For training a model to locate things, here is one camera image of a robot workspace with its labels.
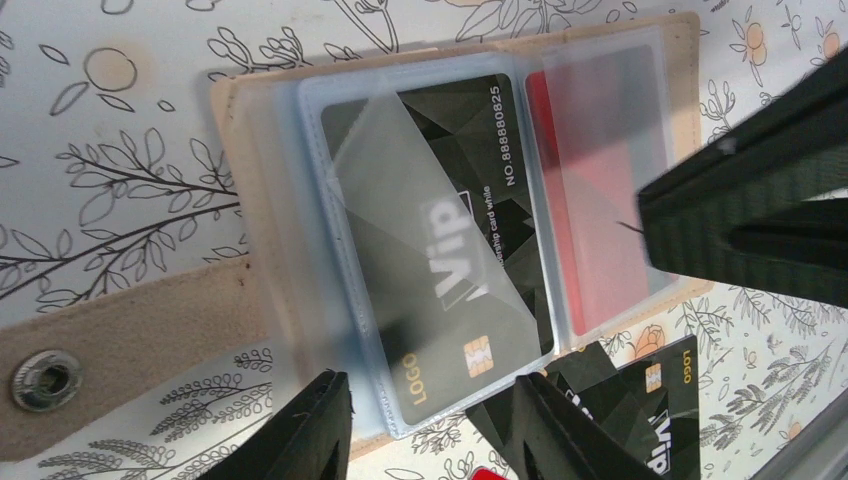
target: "card holder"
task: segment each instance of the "card holder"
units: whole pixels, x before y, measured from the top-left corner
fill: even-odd
[[[230,92],[228,152],[262,172],[236,182],[271,210],[247,216],[275,237],[251,235],[271,323],[304,370],[350,373],[355,436],[408,435],[695,291],[648,266],[635,215],[675,158],[663,35]]]

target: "screw hole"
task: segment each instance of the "screw hole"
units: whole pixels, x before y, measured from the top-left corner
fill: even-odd
[[[62,393],[71,381],[71,374],[62,365],[53,365],[44,370],[38,377],[38,389],[44,395]]]

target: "metal rivet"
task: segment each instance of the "metal rivet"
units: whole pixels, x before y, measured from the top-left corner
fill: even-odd
[[[24,410],[49,412],[73,398],[82,384],[82,367],[68,352],[47,350],[27,359],[15,372],[12,397]]]

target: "beige leather strap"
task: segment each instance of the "beige leather strap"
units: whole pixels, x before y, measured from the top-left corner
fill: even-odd
[[[170,378],[266,337],[250,258],[165,278],[0,330],[0,462],[40,453]],[[9,395],[32,354],[66,350],[84,369],[82,387],[47,413]]]

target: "floral pattern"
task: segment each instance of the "floral pattern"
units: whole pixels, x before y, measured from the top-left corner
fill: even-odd
[[[205,93],[223,75],[681,8],[648,0],[265,3],[60,2],[48,18],[31,2],[0,0],[0,327],[247,252]],[[836,55],[848,29],[843,0],[686,7],[702,22],[708,142]],[[704,478],[753,475],[848,388],[848,312],[748,288],[716,285],[601,342],[623,365],[687,334],[699,345]],[[270,415],[269,348],[198,366],[42,455],[0,465],[0,477],[197,478]],[[478,467],[515,478],[458,414],[355,460],[349,478],[459,480]]]

